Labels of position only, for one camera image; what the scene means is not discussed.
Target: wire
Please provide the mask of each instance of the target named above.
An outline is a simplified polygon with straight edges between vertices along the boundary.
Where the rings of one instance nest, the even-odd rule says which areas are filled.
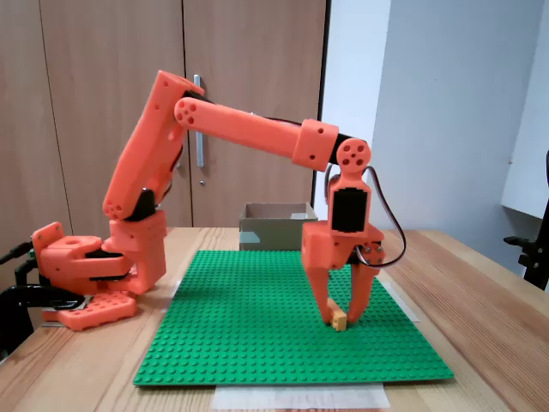
[[[376,169],[374,169],[372,166],[368,166],[366,167],[365,171],[370,172],[374,180],[374,185],[376,186],[377,194],[379,195],[379,200],[381,200],[381,203],[383,205],[383,208],[385,209],[385,212],[387,213],[387,216],[393,222],[393,224],[396,227],[396,230],[398,230],[398,233],[401,236],[402,252],[400,255],[395,257],[390,262],[387,262],[386,264],[368,264],[368,261],[364,259],[364,256],[362,256],[362,252],[360,251],[360,248],[358,246],[355,246],[354,250],[357,254],[357,258],[359,258],[359,261],[365,264],[366,266],[370,266],[371,268],[387,268],[389,266],[392,266],[393,264],[396,264],[399,260],[402,259],[402,257],[404,256],[404,253],[406,253],[406,248],[407,248],[406,235],[404,234],[404,231],[402,230],[400,223],[398,222],[398,220],[396,220],[396,217],[393,214],[391,207],[387,203],[387,199],[385,199],[385,195],[383,194],[383,191],[381,190],[381,185],[379,184],[379,178],[377,177]]]
[[[549,167],[549,153],[547,154],[547,165]],[[332,181],[332,179],[338,179],[339,174],[334,175],[330,178],[329,173],[332,169],[332,165],[330,164],[328,168],[326,169],[326,173],[324,174],[324,198],[326,199],[326,204],[328,204],[328,187],[329,182]],[[391,260],[390,262],[387,262],[386,264],[369,264],[368,260],[364,258],[362,255],[362,252],[360,251],[359,246],[354,247],[354,251],[357,254],[357,258],[362,264],[365,264],[366,266],[370,266],[371,268],[387,268],[389,266],[392,266],[393,264],[396,264],[399,260],[402,259],[404,256],[404,253],[406,253],[407,248],[407,242],[406,242],[406,235],[404,234],[404,231],[402,230],[402,227],[398,220],[396,220],[395,215],[393,214],[393,211],[391,210],[391,207],[387,203],[387,199],[385,199],[385,195],[383,194],[383,191],[381,189],[381,185],[379,184],[379,178],[377,177],[376,169],[374,169],[372,166],[368,166],[365,169],[366,172],[370,172],[371,176],[374,180],[374,185],[376,186],[377,194],[379,195],[379,199],[381,200],[381,203],[383,205],[383,208],[385,209],[385,213],[387,213],[387,216],[390,218],[390,220],[393,222],[393,224],[396,227],[396,230],[398,230],[399,235],[402,239],[402,252],[400,255],[398,255],[395,259]]]

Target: small wooden block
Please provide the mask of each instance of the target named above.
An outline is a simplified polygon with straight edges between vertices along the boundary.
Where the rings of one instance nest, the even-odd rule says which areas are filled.
[[[335,300],[328,298],[328,307],[332,310],[332,327],[341,332],[347,328],[347,314],[344,313]]]

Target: black chair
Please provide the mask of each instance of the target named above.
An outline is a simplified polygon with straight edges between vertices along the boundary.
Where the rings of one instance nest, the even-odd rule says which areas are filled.
[[[546,173],[549,185],[549,151],[546,156]],[[524,280],[545,290],[549,280],[549,201],[535,241],[510,236],[504,242],[522,248],[523,254],[518,258],[518,263],[526,267]]]

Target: cardboard box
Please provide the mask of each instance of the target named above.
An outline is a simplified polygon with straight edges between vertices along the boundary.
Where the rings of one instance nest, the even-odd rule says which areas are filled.
[[[240,250],[299,251],[306,221],[318,221],[308,203],[247,203],[240,216]]]

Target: green lego baseplate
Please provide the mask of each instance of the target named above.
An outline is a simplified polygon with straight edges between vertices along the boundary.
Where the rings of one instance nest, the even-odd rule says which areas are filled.
[[[347,311],[351,270],[332,270]],[[305,385],[454,376],[376,279],[360,321],[320,319],[298,251],[199,251],[134,384]]]

